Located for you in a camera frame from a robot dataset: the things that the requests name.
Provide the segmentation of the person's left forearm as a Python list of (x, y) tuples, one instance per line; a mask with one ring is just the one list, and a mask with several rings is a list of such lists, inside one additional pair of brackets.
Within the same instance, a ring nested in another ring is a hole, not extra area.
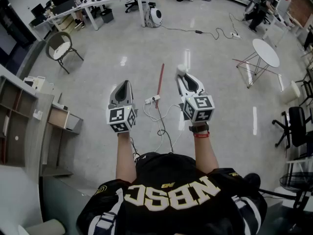
[(136, 179), (136, 168), (129, 132), (118, 135), (116, 179), (129, 183)]

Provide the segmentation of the wooden drawer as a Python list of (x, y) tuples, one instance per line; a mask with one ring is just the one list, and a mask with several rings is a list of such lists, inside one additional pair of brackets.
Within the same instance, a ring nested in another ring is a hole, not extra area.
[(83, 119), (74, 115), (69, 110), (52, 106), (48, 117), (48, 123), (65, 131), (80, 134)]

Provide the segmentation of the white bucket stool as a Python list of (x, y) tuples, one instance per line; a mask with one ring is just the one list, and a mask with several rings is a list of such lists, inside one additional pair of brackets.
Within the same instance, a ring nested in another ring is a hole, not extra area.
[(284, 88), (280, 93), (280, 100), (284, 104), (289, 104), (292, 101), (297, 100), (301, 96), (299, 87), (294, 81)]

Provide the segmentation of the black floor fan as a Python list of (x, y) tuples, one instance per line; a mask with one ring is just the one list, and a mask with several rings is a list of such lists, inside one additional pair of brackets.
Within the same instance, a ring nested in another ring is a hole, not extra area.
[(285, 174), (280, 178), (280, 186), (296, 193), (293, 208), (303, 211), (313, 194), (313, 172)]

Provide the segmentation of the round white side table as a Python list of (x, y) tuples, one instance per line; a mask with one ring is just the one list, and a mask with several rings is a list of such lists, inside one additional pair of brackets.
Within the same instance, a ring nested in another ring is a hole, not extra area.
[(252, 41), (253, 53), (243, 60), (233, 59), (237, 62), (236, 68), (249, 89), (263, 74), (268, 71), (277, 75), (270, 68), (278, 68), (280, 60), (276, 51), (264, 40)]

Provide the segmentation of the white power strip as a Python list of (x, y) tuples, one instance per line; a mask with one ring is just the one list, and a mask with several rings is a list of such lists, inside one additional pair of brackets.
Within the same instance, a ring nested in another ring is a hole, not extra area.
[(145, 104), (151, 104), (152, 102), (158, 101), (158, 100), (160, 100), (160, 96), (157, 94), (157, 95), (155, 95), (153, 97), (150, 97), (150, 98), (146, 99), (145, 100)]

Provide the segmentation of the red stick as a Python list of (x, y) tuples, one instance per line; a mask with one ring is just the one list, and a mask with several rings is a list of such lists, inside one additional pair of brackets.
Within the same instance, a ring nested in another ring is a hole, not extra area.
[(161, 66), (161, 72), (160, 72), (160, 76), (159, 76), (157, 95), (160, 95), (161, 84), (162, 84), (162, 78), (163, 78), (163, 72), (164, 72), (164, 63), (163, 63), (162, 66)]

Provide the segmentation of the black office chair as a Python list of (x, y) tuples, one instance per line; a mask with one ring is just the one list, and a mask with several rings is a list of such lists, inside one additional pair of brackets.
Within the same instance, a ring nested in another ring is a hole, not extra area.
[(280, 145), (284, 138), (287, 138), (286, 150), (291, 147), (292, 141), (295, 147), (305, 144), (307, 147), (306, 156), (313, 156), (313, 130), (307, 131), (306, 128), (308, 122), (313, 123), (313, 115), (305, 118), (304, 110), (300, 106), (290, 107), (288, 113), (289, 119), (287, 119), (286, 111), (281, 113), (285, 120), (284, 124), (275, 119), (271, 122), (273, 125), (279, 125), (284, 131), (280, 140), (275, 144), (275, 148)]

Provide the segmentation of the long white desk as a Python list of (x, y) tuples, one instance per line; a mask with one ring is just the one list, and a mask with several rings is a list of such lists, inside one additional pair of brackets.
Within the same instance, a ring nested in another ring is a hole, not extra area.
[[(126, 0), (100, 0), (100, 1), (88, 1), (86, 4), (78, 6), (78, 7), (73, 7), (70, 10), (67, 10), (65, 12), (62, 12), (61, 14), (56, 14), (56, 15), (52, 15), (51, 17), (49, 17), (48, 19), (46, 19), (45, 21), (43, 21), (42, 23), (40, 23), (37, 26), (30, 26), (30, 29), (33, 31), (33, 34), (35, 35), (35, 29), (37, 29), (38, 27), (44, 25), (44, 24), (53, 24), (56, 26), (56, 28), (60, 31), (61, 28), (58, 26), (58, 24), (56, 23), (56, 19), (60, 18), (60, 17), (64, 17), (67, 16), (69, 14), (71, 14), (72, 16), (74, 16), (74, 13), (78, 10), (84, 10), (87, 14), (87, 16), (89, 17), (91, 24), (94, 28), (94, 30), (98, 30), (99, 27), (96, 24), (94, 17), (91, 14), (90, 11), (90, 7), (94, 6), (94, 7), (100, 7), (101, 5), (108, 5), (111, 3), (115, 3), (115, 2), (122, 2), (122, 1), (126, 1)], [(145, 24), (145, 13), (148, 9), (148, 4), (149, 4), (149, 0), (137, 0), (138, 2), (138, 8), (139, 8), (139, 15), (140, 15), (140, 25), (142, 27), (146, 27)]]

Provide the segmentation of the black wristwatch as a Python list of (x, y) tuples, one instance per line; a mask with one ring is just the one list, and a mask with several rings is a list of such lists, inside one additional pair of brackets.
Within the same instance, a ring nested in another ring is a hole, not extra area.
[(209, 131), (209, 126), (207, 122), (199, 122), (199, 123), (193, 123), (192, 126), (189, 126), (189, 130), (196, 133), (201, 133), (205, 131)]

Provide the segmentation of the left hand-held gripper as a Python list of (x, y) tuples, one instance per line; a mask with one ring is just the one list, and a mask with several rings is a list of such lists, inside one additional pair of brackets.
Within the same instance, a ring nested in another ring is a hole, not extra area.
[(129, 80), (120, 83), (110, 95), (107, 124), (115, 133), (130, 132), (135, 125), (137, 109), (133, 103), (133, 91)]

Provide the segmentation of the white pedestal table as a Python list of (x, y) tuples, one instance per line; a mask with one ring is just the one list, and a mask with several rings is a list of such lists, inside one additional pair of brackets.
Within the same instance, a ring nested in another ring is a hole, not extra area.
[(39, 185), (22, 168), (0, 165), (0, 235), (65, 233), (60, 221), (43, 221)]

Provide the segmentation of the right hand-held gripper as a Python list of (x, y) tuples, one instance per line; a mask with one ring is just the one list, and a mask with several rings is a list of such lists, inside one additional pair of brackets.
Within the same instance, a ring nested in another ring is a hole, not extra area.
[(211, 95), (204, 90), (203, 84), (193, 75), (176, 75), (178, 91), (182, 103), (179, 105), (184, 120), (192, 123), (208, 122), (215, 110)]

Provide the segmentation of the black jersey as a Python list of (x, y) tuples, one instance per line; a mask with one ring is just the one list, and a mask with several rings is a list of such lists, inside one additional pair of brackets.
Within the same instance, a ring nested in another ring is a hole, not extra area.
[(195, 160), (150, 152), (132, 183), (100, 185), (79, 214), (81, 235), (256, 235), (267, 203), (231, 168), (206, 174)]

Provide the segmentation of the grey wooden desk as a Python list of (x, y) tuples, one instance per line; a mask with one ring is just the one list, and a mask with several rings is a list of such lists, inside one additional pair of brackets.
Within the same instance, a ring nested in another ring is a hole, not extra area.
[(73, 173), (59, 165), (62, 135), (70, 131), (48, 123), (51, 107), (63, 108), (53, 104), (54, 96), (51, 94), (36, 93), (36, 98), (32, 114), (38, 109), (43, 112), (43, 117), (42, 120), (37, 120), (32, 115), (27, 125), (24, 142), (25, 172), (34, 182), (40, 177), (70, 176)]

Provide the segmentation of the person's right forearm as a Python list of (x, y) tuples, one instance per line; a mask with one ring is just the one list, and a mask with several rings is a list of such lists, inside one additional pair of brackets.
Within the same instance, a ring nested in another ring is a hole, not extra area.
[(194, 146), (196, 167), (198, 170), (208, 174), (214, 169), (219, 168), (217, 158), (210, 142), (210, 136), (208, 138), (194, 137)]

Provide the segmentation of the black bin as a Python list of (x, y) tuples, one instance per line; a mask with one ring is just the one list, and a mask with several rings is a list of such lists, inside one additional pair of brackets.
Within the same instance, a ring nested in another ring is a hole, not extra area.
[(103, 20), (103, 23), (107, 24), (111, 21), (114, 20), (114, 16), (113, 16), (113, 13), (112, 13), (112, 9), (110, 8), (105, 8), (101, 13), (100, 13), (100, 16)]

